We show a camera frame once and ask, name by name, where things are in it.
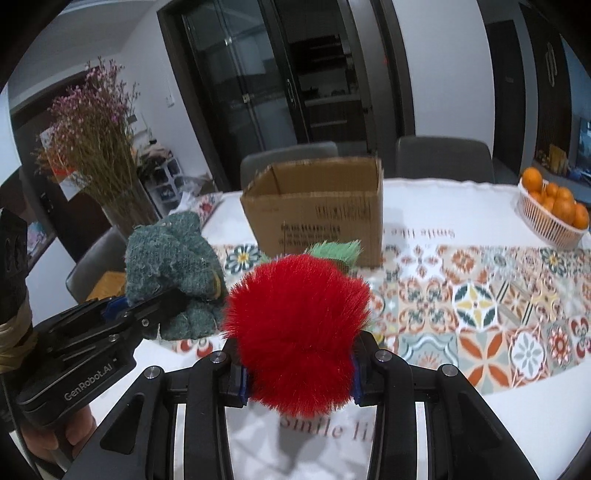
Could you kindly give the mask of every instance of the white plastic basket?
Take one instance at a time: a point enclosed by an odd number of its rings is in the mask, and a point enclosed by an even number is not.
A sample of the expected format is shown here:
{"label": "white plastic basket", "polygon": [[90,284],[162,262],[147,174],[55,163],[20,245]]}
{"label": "white plastic basket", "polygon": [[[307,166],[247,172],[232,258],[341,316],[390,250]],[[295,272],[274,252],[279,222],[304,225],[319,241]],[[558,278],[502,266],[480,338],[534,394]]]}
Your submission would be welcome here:
{"label": "white plastic basket", "polygon": [[587,230],[578,230],[556,218],[527,192],[519,181],[518,207],[525,223],[552,246],[570,250],[576,248]]}

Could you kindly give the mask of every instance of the red pom-pom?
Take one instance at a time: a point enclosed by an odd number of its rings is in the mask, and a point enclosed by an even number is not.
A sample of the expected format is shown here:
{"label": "red pom-pom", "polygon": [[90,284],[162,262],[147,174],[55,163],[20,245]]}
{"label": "red pom-pom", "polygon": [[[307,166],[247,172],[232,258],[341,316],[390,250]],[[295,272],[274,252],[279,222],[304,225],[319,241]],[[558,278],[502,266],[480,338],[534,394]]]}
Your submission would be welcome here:
{"label": "red pom-pom", "polygon": [[251,398],[311,417],[349,401],[353,341],[369,287],[329,260],[290,255],[259,265],[228,298],[223,330],[252,374]]}

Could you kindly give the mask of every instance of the gray knitted stuffed toy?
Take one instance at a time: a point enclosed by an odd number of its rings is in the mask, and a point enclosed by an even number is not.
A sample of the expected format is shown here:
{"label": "gray knitted stuffed toy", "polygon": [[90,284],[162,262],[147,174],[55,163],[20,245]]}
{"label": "gray knitted stuffed toy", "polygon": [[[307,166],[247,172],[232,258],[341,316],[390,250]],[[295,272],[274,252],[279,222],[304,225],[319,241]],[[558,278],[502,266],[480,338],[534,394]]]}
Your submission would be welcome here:
{"label": "gray knitted stuffed toy", "polygon": [[196,213],[176,213],[136,228],[125,263],[130,305],[173,287],[191,298],[185,312],[160,324],[164,340],[197,339],[217,330],[228,291],[217,255],[201,236]]}

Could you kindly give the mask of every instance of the chair backrest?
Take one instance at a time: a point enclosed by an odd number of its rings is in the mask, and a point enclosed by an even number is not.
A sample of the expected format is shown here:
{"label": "chair backrest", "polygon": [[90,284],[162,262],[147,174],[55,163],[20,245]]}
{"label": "chair backrest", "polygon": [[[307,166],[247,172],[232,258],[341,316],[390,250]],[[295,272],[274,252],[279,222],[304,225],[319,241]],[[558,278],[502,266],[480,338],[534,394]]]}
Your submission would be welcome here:
{"label": "chair backrest", "polygon": [[401,137],[396,143],[396,176],[495,182],[488,146],[451,137]]}
{"label": "chair backrest", "polygon": [[306,143],[252,153],[244,157],[240,163],[240,185],[242,189],[248,187],[248,184],[255,179],[256,174],[265,170],[272,163],[338,156],[339,150],[335,142]]}
{"label": "chair backrest", "polygon": [[66,288],[78,303],[86,301],[105,272],[125,271],[125,248],[125,238],[116,227],[92,244],[66,279]]}

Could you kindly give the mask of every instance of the orange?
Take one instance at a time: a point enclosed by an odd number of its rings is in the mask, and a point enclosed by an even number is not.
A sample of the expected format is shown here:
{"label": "orange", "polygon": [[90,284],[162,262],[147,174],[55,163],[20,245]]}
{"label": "orange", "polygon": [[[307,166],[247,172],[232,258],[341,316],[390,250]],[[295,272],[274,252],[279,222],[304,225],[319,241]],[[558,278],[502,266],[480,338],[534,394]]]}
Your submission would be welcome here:
{"label": "orange", "polygon": [[556,192],[558,191],[558,185],[556,185],[555,183],[549,183],[548,185],[546,185],[546,195],[548,197],[556,197]]}
{"label": "orange", "polygon": [[538,202],[539,204],[544,203],[544,197],[543,194],[540,192],[531,192],[530,195],[534,198],[534,200],[536,202]]}
{"label": "orange", "polygon": [[542,174],[534,167],[527,167],[521,176],[521,184],[528,192],[541,192],[544,182]]}
{"label": "orange", "polygon": [[552,207],[552,215],[562,220],[567,225],[573,224],[574,213],[575,208],[573,202],[561,198],[557,198],[554,201],[554,206]]}
{"label": "orange", "polygon": [[581,203],[574,206],[573,226],[579,230],[585,230],[589,227],[589,212],[587,207]]}
{"label": "orange", "polygon": [[552,212],[552,208],[554,208],[554,197],[546,197],[546,200],[544,200],[542,207],[544,207],[549,212]]}
{"label": "orange", "polygon": [[556,191],[555,197],[556,197],[556,200],[558,200],[558,199],[568,200],[570,203],[574,204],[573,193],[567,187],[560,187]]}

